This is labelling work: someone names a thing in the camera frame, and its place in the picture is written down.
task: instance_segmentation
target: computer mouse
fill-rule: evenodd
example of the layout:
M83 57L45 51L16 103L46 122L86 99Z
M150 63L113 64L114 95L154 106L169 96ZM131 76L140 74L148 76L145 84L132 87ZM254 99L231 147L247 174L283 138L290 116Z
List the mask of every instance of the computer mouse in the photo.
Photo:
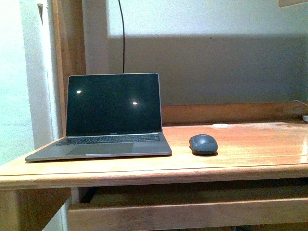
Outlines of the computer mouse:
M206 134L192 136L189 139L189 147L194 155L216 155L218 148L214 137Z

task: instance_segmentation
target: wooden frame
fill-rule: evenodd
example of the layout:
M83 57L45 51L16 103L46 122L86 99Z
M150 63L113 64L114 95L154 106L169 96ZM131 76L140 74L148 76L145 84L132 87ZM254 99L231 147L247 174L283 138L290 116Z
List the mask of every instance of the wooden frame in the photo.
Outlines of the wooden frame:
M80 0L53 0L63 135L70 75L86 73ZM163 106L163 125L301 119L308 108L299 102Z

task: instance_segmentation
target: wooden desk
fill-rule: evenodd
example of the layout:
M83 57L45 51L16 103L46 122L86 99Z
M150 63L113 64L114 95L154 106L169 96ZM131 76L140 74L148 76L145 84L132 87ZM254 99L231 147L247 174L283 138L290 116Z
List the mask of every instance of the wooden desk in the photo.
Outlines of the wooden desk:
M216 138L218 155L191 154L188 139L199 133ZM99 199L73 204L70 228L83 230L85 222L94 224L85 228L92 231L308 222L308 187L296 179L308 176L308 124L287 121L223 128L178 126L164 127L164 134L173 152L171 157L25 163L22 156L4 164L0 167L0 230L41 230L70 196L70 188L106 186L98 192L113 198L119 193L113 194L115 187L110 186L127 186L121 188L123 193L133 185L137 194L127 193L125 198L144 196L142 203L112 204ZM149 192L158 189L157 204L149 201ZM176 200L171 191L177 193ZM199 197L189 197L194 193ZM202 197L203 193L212 196ZM160 201L163 197L159 195L166 194L170 200ZM253 213L245 217L236 215L249 210ZM108 219L93 222L102 215ZM123 220L114 224L113 219L118 218Z

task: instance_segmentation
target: laptop screen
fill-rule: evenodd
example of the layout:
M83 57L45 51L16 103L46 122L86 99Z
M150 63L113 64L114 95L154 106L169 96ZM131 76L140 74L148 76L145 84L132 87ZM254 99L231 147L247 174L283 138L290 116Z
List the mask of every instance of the laptop screen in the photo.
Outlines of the laptop screen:
M161 132L159 75L70 76L67 136Z

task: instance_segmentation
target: wooden panel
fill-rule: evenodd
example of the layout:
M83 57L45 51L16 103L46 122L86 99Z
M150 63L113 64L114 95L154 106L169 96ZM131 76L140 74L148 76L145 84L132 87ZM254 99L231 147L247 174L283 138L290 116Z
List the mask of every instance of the wooden panel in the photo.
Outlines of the wooden panel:
M297 180L101 188L72 205L71 231L134 231L308 221L308 186Z
M308 2L308 0L277 0L279 7L293 6L296 4Z
M300 102L235 103L214 105L163 106L166 125L227 123L301 119L308 107Z
M41 231L69 196L69 188L0 191L0 231Z
M53 14L61 118L65 135L68 77L86 73L82 1L53 0Z

